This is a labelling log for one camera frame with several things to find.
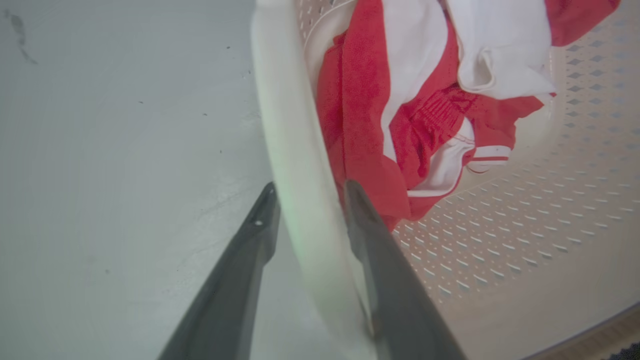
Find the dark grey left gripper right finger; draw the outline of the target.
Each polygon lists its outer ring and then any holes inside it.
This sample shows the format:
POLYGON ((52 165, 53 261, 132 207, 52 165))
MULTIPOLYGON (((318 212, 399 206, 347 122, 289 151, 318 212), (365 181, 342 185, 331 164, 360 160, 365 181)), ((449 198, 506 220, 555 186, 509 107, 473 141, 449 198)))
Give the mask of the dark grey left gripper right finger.
POLYGON ((343 191, 350 250, 363 269, 366 319, 378 359, 466 359, 365 189, 348 180, 343 191))

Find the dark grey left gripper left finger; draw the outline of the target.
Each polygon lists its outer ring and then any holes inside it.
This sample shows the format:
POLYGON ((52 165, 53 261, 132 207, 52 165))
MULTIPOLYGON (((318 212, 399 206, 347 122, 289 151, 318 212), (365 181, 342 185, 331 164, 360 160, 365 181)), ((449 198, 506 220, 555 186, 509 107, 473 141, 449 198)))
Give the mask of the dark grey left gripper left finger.
POLYGON ((275 254, 281 207, 274 183, 263 187, 228 242, 160 360, 248 360, 263 270, 275 254))

